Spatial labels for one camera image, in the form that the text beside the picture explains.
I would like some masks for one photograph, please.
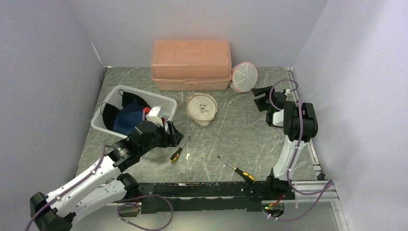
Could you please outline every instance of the pink plastic toolbox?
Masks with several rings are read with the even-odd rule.
[[[152,80],[159,90],[225,90],[231,81],[227,40],[157,40]]]

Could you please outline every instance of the black fabric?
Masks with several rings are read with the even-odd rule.
[[[134,100],[136,100],[138,102],[138,105],[142,108],[148,107],[150,108],[150,106],[146,103],[146,101],[140,97],[137,96],[135,94],[129,93],[129,92],[125,92],[123,91],[123,95],[122,95],[122,107],[126,107],[129,104],[131,104]]]
[[[102,119],[106,129],[112,131],[114,129],[114,123],[119,109],[111,104],[106,104],[103,109]]]

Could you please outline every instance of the cable connector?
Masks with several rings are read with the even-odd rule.
[[[284,94],[285,94],[286,96],[288,96],[290,93],[291,93],[291,90],[290,90],[290,89],[285,89]]]

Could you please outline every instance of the yellow screwdriver handle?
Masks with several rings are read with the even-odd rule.
[[[242,171],[237,167],[234,168],[234,171],[236,171],[242,178],[244,178],[244,180],[246,180],[248,184],[255,184],[255,178],[253,176],[249,175],[248,173]]]

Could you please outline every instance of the white plastic basket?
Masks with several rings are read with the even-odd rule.
[[[177,102],[174,99],[123,85],[118,85],[114,87],[112,91],[106,96],[104,102],[115,106],[119,110],[122,110],[123,108],[122,96],[119,94],[119,90],[130,92],[142,97],[150,107],[161,106],[163,117],[166,119],[166,121],[170,121],[173,118],[174,113],[176,112]],[[127,137],[126,135],[106,129],[101,114],[101,111],[103,112],[105,105],[106,105],[105,103],[102,103],[101,108],[98,108],[98,110],[96,111],[95,115],[93,116],[90,122],[91,127],[93,127],[96,130],[103,131],[123,139],[126,138]]]

